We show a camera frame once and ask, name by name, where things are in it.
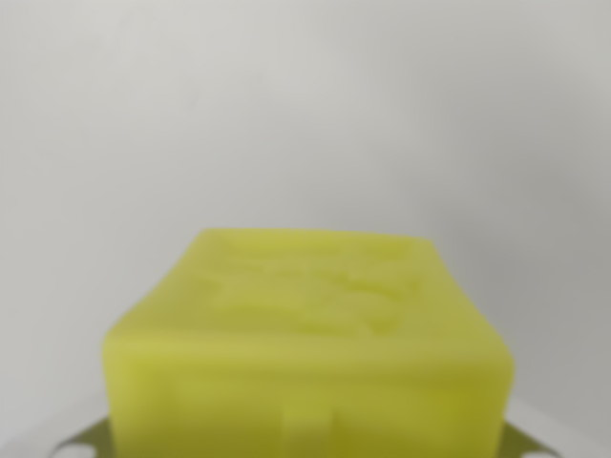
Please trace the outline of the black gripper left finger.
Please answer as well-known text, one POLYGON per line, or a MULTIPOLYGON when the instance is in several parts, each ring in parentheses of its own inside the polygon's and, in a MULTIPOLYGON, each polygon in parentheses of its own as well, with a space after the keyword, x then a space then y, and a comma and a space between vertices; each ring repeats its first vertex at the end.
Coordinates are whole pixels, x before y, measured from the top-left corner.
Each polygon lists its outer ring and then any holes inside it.
POLYGON ((52 458, 112 458, 113 439, 108 418, 63 440, 50 453, 52 458))

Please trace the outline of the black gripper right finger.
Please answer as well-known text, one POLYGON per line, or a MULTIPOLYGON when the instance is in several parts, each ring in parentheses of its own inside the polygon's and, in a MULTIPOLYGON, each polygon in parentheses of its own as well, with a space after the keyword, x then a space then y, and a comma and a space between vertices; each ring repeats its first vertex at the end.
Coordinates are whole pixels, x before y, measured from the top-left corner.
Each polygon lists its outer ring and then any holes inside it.
POLYGON ((559 458, 561 453, 541 430, 507 422, 504 425, 499 458, 559 458))

